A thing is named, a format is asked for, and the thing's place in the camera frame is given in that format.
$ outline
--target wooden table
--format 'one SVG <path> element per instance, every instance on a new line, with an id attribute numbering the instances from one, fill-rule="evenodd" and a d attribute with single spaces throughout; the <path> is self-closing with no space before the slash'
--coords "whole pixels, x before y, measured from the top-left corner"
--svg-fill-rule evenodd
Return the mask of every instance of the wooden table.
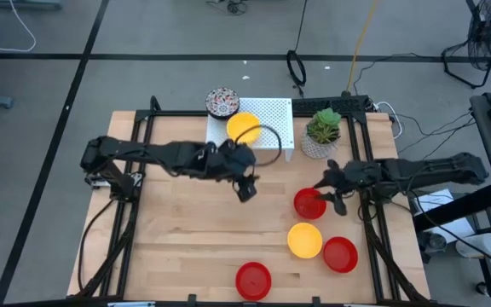
<path id="1" fill-rule="evenodd" d="M 134 115 L 113 113 L 108 135 L 129 140 Z M 234 287 L 236 271 L 246 262 L 258 261 L 272 275 L 272 289 L 265 302 L 308 303 L 313 296 L 319 296 L 323 303 L 374 303 L 367 239 L 356 215 L 357 194 L 345 200 L 349 213 L 346 217 L 328 206 L 321 218 L 311 222 L 321 231 L 324 241 L 344 236 L 355 243 L 359 262 L 352 272 L 338 274 L 328 269 L 321 254 L 300 259 L 287 247 L 287 231 L 295 223 L 303 222 L 292 205 L 294 194 L 318 182 L 326 169 L 324 159 L 310 159 L 300 150 L 300 138 L 308 120 L 294 119 L 296 150 L 290 163 L 280 158 L 273 165 L 257 168 L 261 176 L 256 182 L 258 194 L 245 204 L 239 203 L 229 183 L 172 178 L 158 166 L 148 165 L 124 298 L 183 301 L 195 293 L 199 301 L 242 301 Z M 387 114 L 369 113 L 367 120 L 374 158 L 396 157 Z M 151 143 L 203 142 L 205 125 L 206 117 L 156 117 Z M 352 160 L 345 120 L 340 127 L 342 137 L 333 158 L 345 165 Z M 356 131 L 361 157 L 365 159 L 359 125 Z M 274 154 L 260 153 L 257 160 L 266 161 Z M 119 161 L 118 165 L 124 167 L 124 162 Z M 107 188 L 93 193 L 86 222 L 107 200 Z M 403 196 L 394 201 L 408 206 Z M 95 222 L 86 240 L 84 282 L 107 255 L 115 208 L 113 205 Z M 384 208 L 395 261 L 418 291 L 429 297 L 410 213 L 391 204 Z M 384 296 L 390 298 L 385 266 L 379 257 L 378 260 Z M 113 275 L 110 287 L 113 293 L 120 269 L 119 260 L 117 263 L 114 266 L 117 274 Z M 68 292 L 77 291 L 75 264 Z"/>

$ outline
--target concrete floor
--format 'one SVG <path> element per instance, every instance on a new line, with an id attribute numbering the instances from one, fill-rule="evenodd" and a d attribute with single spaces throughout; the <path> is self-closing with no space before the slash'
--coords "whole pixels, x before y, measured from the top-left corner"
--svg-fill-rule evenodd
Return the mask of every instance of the concrete floor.
<path id="1" fill-rule="evenodd" d="M 82 53 L 100 3 L 66 0 L 60 12 L 20 12 L 38 39 L 33 51 Z M 309 2 L 298 53 L 353 54 L 371 3 Z M 111 0 L 93 53 L 285 54 L 294 46 L 302 0 L 251 0 L 248 6 L 246 14 L 235 17 L 202 0 Z M 386 0 L 378 4 L 361 54 L 437 56 L 465 39 L 469 18 L 462 0 Z M 12 13 L 0 10 L 0 46 L 25 48 L 29 43 Z M 306 97 L 338 96 L 344 89 L 349 62 L 304 64 Z M 357 69 L 368 64 L 360 62 Z M 76 60 L 0 60 L 0 95 L 15 100 L 13 109 L 0 109 L 0 277 L 77 66 Z M 467 78 L 482 78 L 482 72 L 469 64 L 452 68 Z M 88 62 L 6 302 L 66 295 L 90 199 L 78 162 L 86 142 L 106 132 L 112 111 L 145 108 L 151 95 L 158 97 L 163 109 L 200 110 L 206 93 L 218 86 L 235 89 L 240 96 L 297 97 L 284 61 Z M 491 76 L 485 87 L 471 90 L 446 76 L 441 63 L 387 62 L 365 71 L 358 90 L 375 101 L 390 102 L 398 113 L 434 130 L 465 113 L 470 96 L 490 92 Z M 403 123 L 398 149 L 421 137 L 413 122 L 403 119 Z M 431 137 L 401 157 L 421 159 L 443 138 Z M 488 165 L 475 126 L 458 132 L 432 157 L 462 151 L 480 156 Z M 432 298 L 448 304 L 491 305 L 491 298 L 476 294 L 472 287 L 482 279 L 477 261 L 450 252 L 434 258 L 425 272 Z"/>

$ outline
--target plant pot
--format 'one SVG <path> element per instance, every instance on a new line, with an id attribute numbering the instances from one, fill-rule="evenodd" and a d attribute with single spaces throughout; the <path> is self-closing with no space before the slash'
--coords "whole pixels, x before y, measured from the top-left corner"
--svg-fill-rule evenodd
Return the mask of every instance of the plant pot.
<path id="1" fill-rule="evenodd" d="M 314 139 L 312 139 L 308 133 L 306 133 L 307 128 L 304 128 L 303 132 L 303 141 L 301 144 L 301 148 L 303 149 L 303 152 L 309 156 L 312 159 L 323 159 L 329 156 L 331 154 L 332 150 L 337 148 L 337 141 L 334 140 L 334 142 L 329 143 L 329 144 L 319 144 Z"/>

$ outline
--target electric fan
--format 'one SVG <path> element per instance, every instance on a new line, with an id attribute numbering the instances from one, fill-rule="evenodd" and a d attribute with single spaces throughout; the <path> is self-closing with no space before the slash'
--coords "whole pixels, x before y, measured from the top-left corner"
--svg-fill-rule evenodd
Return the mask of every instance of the electric fan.
<path id="1" fill-rule="evenodd" d="M 468 84 L 472 89 L 484 86 L 491 70 L 491 0 L 482 0 L 472 11 L 467 40 L 442 52 L 444 72 L 459 81 Z M 476 85 L 457 76 L 448 70 L 447 53 L 452 56 L 458 49 L 467 45 L 469 61 L 478 70 L 486 72 L 482 84 Z"/>

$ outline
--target yellow plastic bowl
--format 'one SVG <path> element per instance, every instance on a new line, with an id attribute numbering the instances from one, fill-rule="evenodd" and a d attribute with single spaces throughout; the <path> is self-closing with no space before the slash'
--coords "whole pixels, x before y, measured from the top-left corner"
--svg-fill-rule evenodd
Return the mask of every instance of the yellow plastic bowl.
<path id="1" fill-rule="evenodd" d="M 321 251 L 321 232 L 310 223 L 298 223 L 287 234 L 287 245 L 299 258 L 313 258 Z"/>
<path id="2" fill-rule="evenodd" d="M 233 141 L 240 136 L 244 131 L 253 126 L 259 125 L 259 118 L 248 112 L 236 113 L 227 122 L 227 134 Z M 261 128 L 253 129 L 245 133 L 240 139 L 240 143 L 252 145 L 261 135 Z"/>

